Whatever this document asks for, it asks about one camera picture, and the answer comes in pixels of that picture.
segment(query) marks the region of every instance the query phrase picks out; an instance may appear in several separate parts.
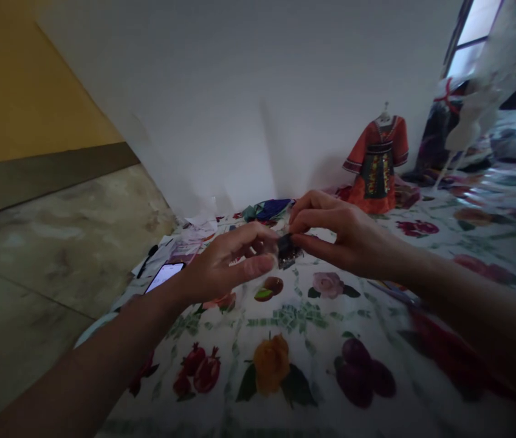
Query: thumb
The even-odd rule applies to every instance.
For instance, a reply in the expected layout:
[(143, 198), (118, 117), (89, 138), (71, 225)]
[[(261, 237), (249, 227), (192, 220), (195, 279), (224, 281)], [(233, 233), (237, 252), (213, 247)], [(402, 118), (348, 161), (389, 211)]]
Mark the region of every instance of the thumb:
[(270, 272), (273, 267), (274, 257), (271, 254), (256, 255), (251, 259), (245, 259), (237, 265), (226, 268), (223, 272), (222, 281), (228, 289), (233, 289), (242, 283)]

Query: white wall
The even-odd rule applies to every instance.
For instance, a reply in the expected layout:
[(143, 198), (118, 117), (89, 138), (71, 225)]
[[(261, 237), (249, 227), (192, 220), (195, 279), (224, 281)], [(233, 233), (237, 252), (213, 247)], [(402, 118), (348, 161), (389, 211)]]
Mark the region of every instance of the white wall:
[(39, 23), (175, 213), (351, 181), (386, 100), (415, 160), (461, 0), (66, 0)]

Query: hand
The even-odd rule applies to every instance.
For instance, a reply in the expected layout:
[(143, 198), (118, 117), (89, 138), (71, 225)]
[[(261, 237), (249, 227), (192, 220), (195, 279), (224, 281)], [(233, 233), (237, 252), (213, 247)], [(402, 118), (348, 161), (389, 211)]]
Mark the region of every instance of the hand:
[[(259, 222), (243, 225), (217, 236), (205, 251), (173, 278), (188, 304), (219, 299), (231, 290), (253, 280), (274, 267), (274, 257), (263, 254), (264, 248), (275, 248), (276, 232)], [(233, 266), (238, 257), (246, 260)]]
[[(365, 278), (398, 281), (417, 251), (381, 228), (358, 207), (317, 190), (296, 202), (289, 222), (289, 231), (295, 233), (295, 245)], [(335, 243), (302, 234), (317, 227), (337, 233)]]

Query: yellow printed fruit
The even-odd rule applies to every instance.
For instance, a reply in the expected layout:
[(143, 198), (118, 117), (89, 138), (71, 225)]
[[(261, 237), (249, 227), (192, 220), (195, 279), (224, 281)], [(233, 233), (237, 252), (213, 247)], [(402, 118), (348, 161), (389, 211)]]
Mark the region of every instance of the yellow printed fruit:
[(278, 392), (280, 383), (290, 373), (288, 343), (282, 335), (263, 341), (253, 354), (256, 367), (256, 388), (262, 395)]

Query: left hand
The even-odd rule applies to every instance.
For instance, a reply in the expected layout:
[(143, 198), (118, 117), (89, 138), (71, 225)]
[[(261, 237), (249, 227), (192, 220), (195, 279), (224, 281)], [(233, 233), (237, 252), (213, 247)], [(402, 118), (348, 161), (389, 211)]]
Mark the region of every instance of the left hand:
[[(274, 267), (274, 257), (263, 254), (275, 247), (278, 234), (259, 222), (251, 222), (217, 236), (205, 251), (173, 278), (179, 294), (189, 304), (219, 299), (245, 282), (266, 274)], [(229, 266), (238, 257), (241, 263)]]

